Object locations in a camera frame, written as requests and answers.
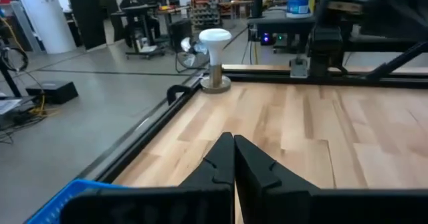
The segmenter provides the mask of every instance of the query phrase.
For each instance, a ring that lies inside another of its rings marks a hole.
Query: black metal frame
[[[0,72],[3,74],[3,77],[5,78],[7,85],[11,88],[11,91],[13,92],[13,95],[16,98],[21,98],[22,94],[19,91],[18,87],[16,86],[15,82],[13,81],[13,78],[11,74],[9,73],[9,70],[7,69],[5,63],[0,62]]]
[[[285,70],[223,70],[232,82],[272,84],[314,84],[331,86],[366,86],[381,88],[428,89],[428,74],[388,74],[383,78],[361,78],[373,72],[330,72],[329,78],[291,78]],[[95,181],[111,183],[140,154],[150,141],[174,118],[183,106],[201,89],[200,80],[192,86],[173,86],[168,90],[169,108],[157,118],[119,157],[109,164]]]

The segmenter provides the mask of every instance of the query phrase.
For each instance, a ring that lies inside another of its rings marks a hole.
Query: white paper
[[[154,45],[154,46],[144,46],[140,50],[140,53],[150,53],[150,52],[153,52],[154,50],[156,50],[157,47],[158,46],[156,46],[156,45]]]
[[[21,100],[0,100],[0,114],[6,114],[19,105]]]

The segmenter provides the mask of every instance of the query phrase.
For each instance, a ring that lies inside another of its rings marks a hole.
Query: wooden table surface
[[[238,82],[196,93],[115,183],[179,185],[222,132],[320,188],[428,188],[428,91]]]

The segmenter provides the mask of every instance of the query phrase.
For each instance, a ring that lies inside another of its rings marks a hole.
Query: black rod
[[[263,13],[263,0],[254,0],[251,18],[260,18]]]
[[[3,74],[3,77],[5,77],[5,80],[9,85],[9,88],[11,88],[13,95],[17,98],[22,97],[21,92],[13,81],[13,78],[11,77],[9,70],[7,69],[4,62],[0,62],[0,72]]]
[[[383,63],[372,72],[367,74],[365,77],[367,79],[379,79],[386,77],[388,74],[392,73],[397,68],[407,64],[409,61],[419,56],[421,53],[425,52],[428,47],[428,42],[422,42],[414,45],[406,52],[397,56],[395,59],[391,60],[389,63]]]

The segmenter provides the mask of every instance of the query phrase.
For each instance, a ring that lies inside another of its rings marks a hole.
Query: blue plastic bin
[[[64,205],[73,197],[85,191],[86,189],[125,189],[118,185],[99,183],[96,181],[74,180],[59,191],[42,209],[40,209],[28,224],[58,224],[60,223],[60,211]]]

